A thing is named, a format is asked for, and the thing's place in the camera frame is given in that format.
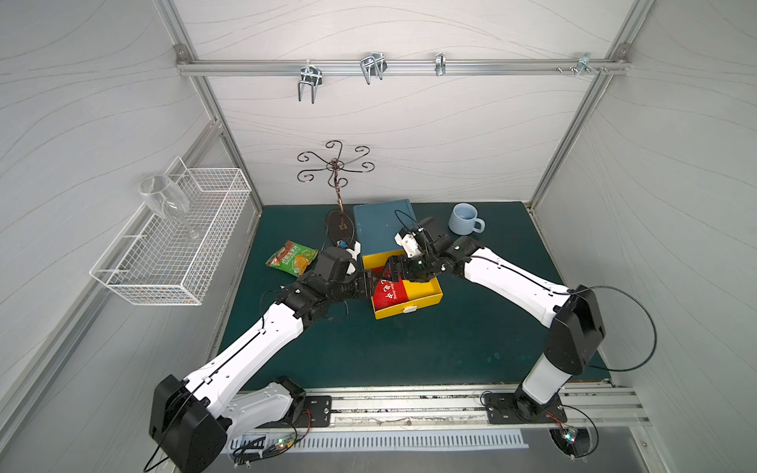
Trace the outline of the yellow top drawer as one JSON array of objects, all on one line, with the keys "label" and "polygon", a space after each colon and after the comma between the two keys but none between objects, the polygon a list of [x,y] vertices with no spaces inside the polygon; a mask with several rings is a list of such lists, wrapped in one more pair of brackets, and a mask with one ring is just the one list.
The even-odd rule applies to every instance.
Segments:
[{"label": "yellow top drawer", "polygon": [[375,319],[380,320],[394,317],[395,315],[403,315],[404,313],[414,313],[414,311],[418,311],[418,309],[425,309],[425,307],[437,305],[443,299],[444,293],[437,279],[433,279],[428,283],[402,282],[405,285],[409,301],[402,305],[390,307],[389,309],[376,311],[371,298]]}]

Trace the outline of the red postcard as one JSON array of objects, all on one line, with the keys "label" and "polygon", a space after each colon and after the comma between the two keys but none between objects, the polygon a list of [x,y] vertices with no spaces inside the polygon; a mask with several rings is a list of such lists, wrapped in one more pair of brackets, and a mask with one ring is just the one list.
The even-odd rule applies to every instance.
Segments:
[{"label": "red postcard", "polygon": [[392,282],[380,280],[372,296],[372,303],[376,311],[389,309],[409,301],[405,285],[402,281]]}]

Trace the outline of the teal drawer cabinet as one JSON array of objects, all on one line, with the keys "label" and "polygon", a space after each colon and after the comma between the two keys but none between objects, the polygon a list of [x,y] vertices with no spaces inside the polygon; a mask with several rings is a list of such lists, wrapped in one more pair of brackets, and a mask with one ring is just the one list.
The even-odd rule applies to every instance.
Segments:
[{"label": "teal drawer cabinet", "polygon": [[353,211],[366,266],[376,267],[380,259],[386,260],[398,251],[403,252],[395,236],[415,221],[415,213],[408,199],[357,205]]}]

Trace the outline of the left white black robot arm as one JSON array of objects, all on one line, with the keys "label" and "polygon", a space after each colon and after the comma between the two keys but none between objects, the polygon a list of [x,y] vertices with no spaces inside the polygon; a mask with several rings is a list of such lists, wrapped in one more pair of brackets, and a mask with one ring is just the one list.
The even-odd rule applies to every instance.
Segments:
[{"label": "left white black robot arm", "polygon": [[156,386],[149,435],[157,453],[181,472],[202,472],[227,441],[254,427],[294,422],[305,392],[289,378],[234,399],[244,385],[280,350],[324,318],[333,305],[368,299],[373,274],[359,261],[361,248],[331,246],[315,266],[285,286],[264,314],[235,342],[184,378],[172,374]]}]

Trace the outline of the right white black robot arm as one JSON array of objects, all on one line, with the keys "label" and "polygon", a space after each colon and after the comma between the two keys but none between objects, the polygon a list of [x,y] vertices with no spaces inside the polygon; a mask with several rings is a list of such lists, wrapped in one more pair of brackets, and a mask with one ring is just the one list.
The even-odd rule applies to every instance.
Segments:
[{"label": "right white black robot arm", "polygon": [[516,389],[514,406],[524,418],[543,411],[582,374],[605,339],[599,302],[588,287],[571,289],[537,277],[470,236],[441,231],[433,218],[401,228],[394,241],[403,254],[384,264],[390,280],[419,283],[453,274],[493,291],[548,329],[542,354]]}]

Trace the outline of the light blue mug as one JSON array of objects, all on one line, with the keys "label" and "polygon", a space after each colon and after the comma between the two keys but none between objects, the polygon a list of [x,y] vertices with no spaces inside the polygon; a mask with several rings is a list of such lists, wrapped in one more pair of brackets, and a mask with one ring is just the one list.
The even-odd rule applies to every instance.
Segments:
[{"label": "light blue mug", "polygon": [[468,203],[459,203],[453,207],[447,226],[459,236],[481,234],[486,229],[486,223],[479,218],[477,209]]}]

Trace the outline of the bronze mug tree stand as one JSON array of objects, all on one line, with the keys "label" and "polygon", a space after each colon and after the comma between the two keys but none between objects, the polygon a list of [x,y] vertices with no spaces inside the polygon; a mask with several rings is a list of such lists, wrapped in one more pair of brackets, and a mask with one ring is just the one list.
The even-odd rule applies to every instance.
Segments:
[{"label": "bronze mug tree stand", "polygon": [[354,217],[345,208],[342,191],[349,185],[347,173],[352,175],[364,175],[372,173],[376,165],[368,160],[371,148],[359,145],[354,148],[355,157],[344,160],[344,144],[341,140],[329,140],[324,144],[325,149],[335,151],[336,155],[330,159],[321,157],[315,151],[303,151],[297,155],[297,161],[306,165],[297,173],[297,181],[300,183],[312,182],[318,173],[326,173],[326,182],[336,195],[336,208],[328,211],[324,217],[324,225],[327,238],[338,248],[352,248],[357,242],[357,230]]}]

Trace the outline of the green snack packet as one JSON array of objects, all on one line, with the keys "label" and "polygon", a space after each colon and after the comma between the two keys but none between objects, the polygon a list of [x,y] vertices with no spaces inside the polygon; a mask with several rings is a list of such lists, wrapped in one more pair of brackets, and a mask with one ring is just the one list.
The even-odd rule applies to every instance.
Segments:
[{"label": "green snack packet", "polygon": [[288,240],[280,250],[270,256],[266,261],[266,266],[300,277],[308,270],[318,255],[317,250]]}]

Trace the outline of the white vent strip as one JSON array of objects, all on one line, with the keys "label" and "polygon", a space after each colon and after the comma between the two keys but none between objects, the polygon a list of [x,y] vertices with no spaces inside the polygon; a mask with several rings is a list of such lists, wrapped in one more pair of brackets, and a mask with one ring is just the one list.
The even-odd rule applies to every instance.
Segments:
[{"label": "white vent strip", "polygon": [[499,451],[528,449],[519,429],[311,432],[293,453],[384,453],[385,451]]}]

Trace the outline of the small metal clip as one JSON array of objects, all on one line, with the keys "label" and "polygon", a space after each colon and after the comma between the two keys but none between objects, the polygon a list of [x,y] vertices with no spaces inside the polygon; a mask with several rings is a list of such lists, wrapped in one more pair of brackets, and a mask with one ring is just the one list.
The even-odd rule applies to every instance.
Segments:
[{"label": "small metal clip", "polygon": [[446,74],[447,57],[445,53],[439,52],[435,56],[435,74],[437,77],[443,77]]}]

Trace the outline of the metal double hook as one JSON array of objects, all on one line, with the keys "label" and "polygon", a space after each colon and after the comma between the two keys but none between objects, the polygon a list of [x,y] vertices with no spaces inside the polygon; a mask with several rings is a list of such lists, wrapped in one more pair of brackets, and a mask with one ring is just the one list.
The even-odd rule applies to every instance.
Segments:
[{"label": "metal double hook", "polygon": [[323,84],[323,71],[321,69],[308,64],[300,71],[300,80],[298,82],[298,101],[303,102],[305,98],[306,90],[310,91],[311,103],[315,103],[317,97],[317,91]]}]

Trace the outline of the clear wine glass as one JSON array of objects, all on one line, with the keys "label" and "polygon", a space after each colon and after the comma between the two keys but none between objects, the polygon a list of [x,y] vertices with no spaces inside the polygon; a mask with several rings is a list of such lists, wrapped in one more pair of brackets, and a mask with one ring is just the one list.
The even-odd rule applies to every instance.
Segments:
[{"label": "clear wine glass", "polygon": [[168,175],[153,175],[141,181],[138,191],[147,207],[161,219],[179,222],[191,240],[199,238],[199,232],[187,220],[191,210],[185,192]]}]

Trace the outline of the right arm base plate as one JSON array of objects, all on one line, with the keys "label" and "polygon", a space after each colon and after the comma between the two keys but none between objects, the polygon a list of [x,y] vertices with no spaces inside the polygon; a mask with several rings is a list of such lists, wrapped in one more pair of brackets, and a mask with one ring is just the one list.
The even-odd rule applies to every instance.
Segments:
[{"label": "right arm base plate", "polygon": [[536,425],[566,423],[567,415],[555,394],[545,405],[534,403],[525,394],[485,391],[479,396],[487,422],[491,425]]}]

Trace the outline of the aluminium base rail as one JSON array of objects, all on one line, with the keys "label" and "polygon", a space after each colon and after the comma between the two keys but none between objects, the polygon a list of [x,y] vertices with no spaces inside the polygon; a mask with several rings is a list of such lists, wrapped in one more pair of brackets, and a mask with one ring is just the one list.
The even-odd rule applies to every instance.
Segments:
[{"label": "aluminium base rail", "polygon": [[[574,427],[648,427],[651,420],[635,390],[607,382],[573,382],[559,392],[566,423],[491,425],[479,396],[485,391],[514,393],[512,384],[366,386],[313,389],[309,395],[332,397],[331,425],[316,432],[403,430],[493,430]],[[228,435],[236,439],[278,421],[293,404],[286,390],[242,393],[220,411],[232,422]]]}]

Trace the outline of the metal bracket with bolts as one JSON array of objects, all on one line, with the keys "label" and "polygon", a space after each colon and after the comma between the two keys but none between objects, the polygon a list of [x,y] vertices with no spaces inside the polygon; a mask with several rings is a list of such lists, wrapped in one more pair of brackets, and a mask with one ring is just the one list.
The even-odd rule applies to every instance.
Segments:
[{"label": "metal bracket with bolts", "polygon": [[576,63],[568,68],[556,67],[555,70],[562,75],[572,75],[574,77],[580,77],[582,75],[599,76],[607,74],[609,70],[604,66],[597,66],[591,62],[591,55],[586,52],[583,53],[576,61]]}]

